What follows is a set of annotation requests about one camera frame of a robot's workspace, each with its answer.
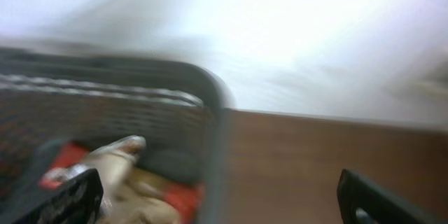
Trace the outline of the red spaghetti package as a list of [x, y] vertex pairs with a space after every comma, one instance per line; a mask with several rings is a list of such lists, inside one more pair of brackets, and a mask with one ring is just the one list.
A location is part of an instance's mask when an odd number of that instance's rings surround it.
[[[75, 161], [91, 151], [75, 143], [68, 143], [51, 164], [50, 169], [57, 165], [63, 167], [69, 162]], [[134, 166], [133, 175], [142, 178], [145, 185], [155, 189], [155, 196], [172, 205], [181, 215], [180, 223], [192, 223], [197, 210], [202, 203], [204, 194], [200, 184], [183, 185], [165, 178], [159, 174]]]

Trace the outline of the grey plastic shopping basket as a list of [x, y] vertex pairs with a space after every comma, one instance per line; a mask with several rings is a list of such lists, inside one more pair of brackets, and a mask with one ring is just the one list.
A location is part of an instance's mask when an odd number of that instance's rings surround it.
[[182, 62], [1, 50], [2, 213], [25, 200], [65, 142], [126, 134], [194, 161], [205, 185], [195, 220], [222, 222], [228, 110], [217, 77]]

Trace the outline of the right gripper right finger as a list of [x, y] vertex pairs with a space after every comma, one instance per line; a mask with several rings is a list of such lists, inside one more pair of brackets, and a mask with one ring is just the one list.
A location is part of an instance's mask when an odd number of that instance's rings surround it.
[[337, 201], [343, 224], [443, 223], [442, 219], [349, 169], [340, 174]]

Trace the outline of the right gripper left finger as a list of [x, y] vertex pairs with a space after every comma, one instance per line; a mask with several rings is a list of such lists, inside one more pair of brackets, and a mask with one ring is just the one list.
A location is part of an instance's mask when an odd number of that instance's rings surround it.
[[13, 203], [13, 224], [95, 223], [103, 196], [96, 169], [53, 189], [37, 188]]

